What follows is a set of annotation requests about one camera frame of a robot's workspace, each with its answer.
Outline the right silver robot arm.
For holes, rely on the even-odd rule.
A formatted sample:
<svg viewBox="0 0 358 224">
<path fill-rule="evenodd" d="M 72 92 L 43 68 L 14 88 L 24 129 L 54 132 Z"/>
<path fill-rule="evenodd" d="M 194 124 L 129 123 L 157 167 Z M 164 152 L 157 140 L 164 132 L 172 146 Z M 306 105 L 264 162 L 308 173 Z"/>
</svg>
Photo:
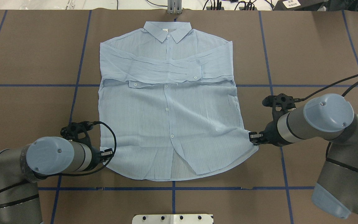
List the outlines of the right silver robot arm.
<svg viewBox="0 0 358 224">
<path fill-rule="evenodd" d="M 358 114 L 341 95 L 325 94 L 296 108 L 301 98 L 268 96 L 262 105 L 272 108 L 273 120 L 259 133 L 249 133 L 255 146 L 283 147 L 313 138 L 330 143 L 314 186 L 312 202 L 341 219 L 358 214 Z"/>
</svg>

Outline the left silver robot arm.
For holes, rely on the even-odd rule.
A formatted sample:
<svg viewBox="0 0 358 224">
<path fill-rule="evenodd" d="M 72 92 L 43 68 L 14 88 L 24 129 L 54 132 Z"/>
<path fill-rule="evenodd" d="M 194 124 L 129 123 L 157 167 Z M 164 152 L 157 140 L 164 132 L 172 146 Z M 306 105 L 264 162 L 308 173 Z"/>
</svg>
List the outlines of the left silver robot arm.
<svg viewBox="0 0 358 224">
<path fill-rule="evenodd" d="M 105 126 L 114 147 L 99 151 L 88 131 Z M 70 123 L 60 137 L 42 137 L 26 146 L 0 151 L 0 224 L 43 224 L 38 182 L 49 177 L 81 177 L 106 167 L 117 139 L 101 121 Z"/>
</svg>

